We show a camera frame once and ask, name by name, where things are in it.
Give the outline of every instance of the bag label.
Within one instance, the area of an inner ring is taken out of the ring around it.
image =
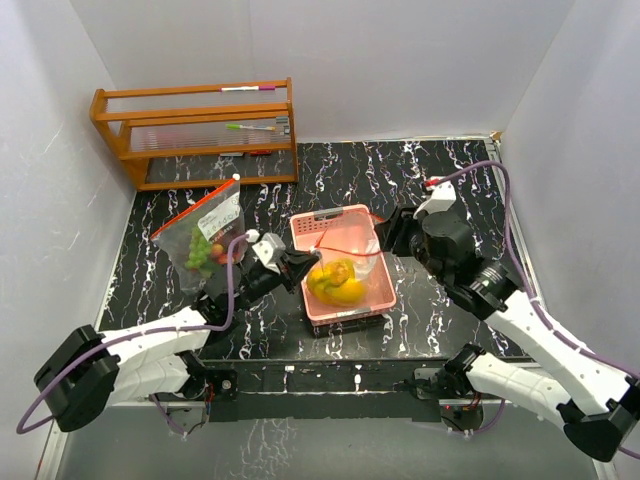
[[[216,208],[198,220],[204,238],[211,238],[240,216],[240,192],[234,193]]]

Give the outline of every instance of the white wall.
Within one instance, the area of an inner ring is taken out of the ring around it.
[[[68,0],[0,1],[0,64],[0,476],[22,479],[48,431],[15,434],[33,375],[95,322],[133,192],[88,121],[113,85]]]
[[[636,371],[639,85],[638,2],[578,0],[503,137],[551,313]],[[627,445],[640,450],[634,434]],[[638,478],[637,461],[618,457],[621,478]]]
[[[312,141],[503,130],[573,0],[72,3],[118,88],[291,76]]]

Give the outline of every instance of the ziplock bag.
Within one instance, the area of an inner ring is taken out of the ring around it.
[[[178,272],[180,289],[197,293],[227,263],[231,240],[245,233],[240,206],[240,176],[211,192],[159,228],[151,240],[168,255]],[[247,242],[240,242],[233,263],[242,260]]]
[[[374,218],[366,211],[347,211],[331,220],[315,242],[322,259],[307,276],[307,287],[322,303],[351,307],[365,300],[371,272],[384,261]]]

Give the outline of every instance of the marker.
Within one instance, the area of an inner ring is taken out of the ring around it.
[[[224,87],[221,92],[257,92],[258,90],[275,90],[275,85],[255,85],[246,87]]]
[[[253,125],[238,125],[236,123],[227,123],[227,128],[232,130],[266,130],[268,132],[275,132],[276,127],[254,127]]]

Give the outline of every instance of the wooden shelf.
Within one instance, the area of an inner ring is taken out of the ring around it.
[[[247,85],[274,89],[221,90]],[[139,191],[215,187],[228,180],[147,182],[151,159],[260,150],[290,150],[293,174],[243,177],[242,183],[297,182],[292,97],[291,78],[141,90],[99,89],[91,104],[90,117]],[[269,126],[273,131],[230,129],[229,122],[240,122],[246,127]]]

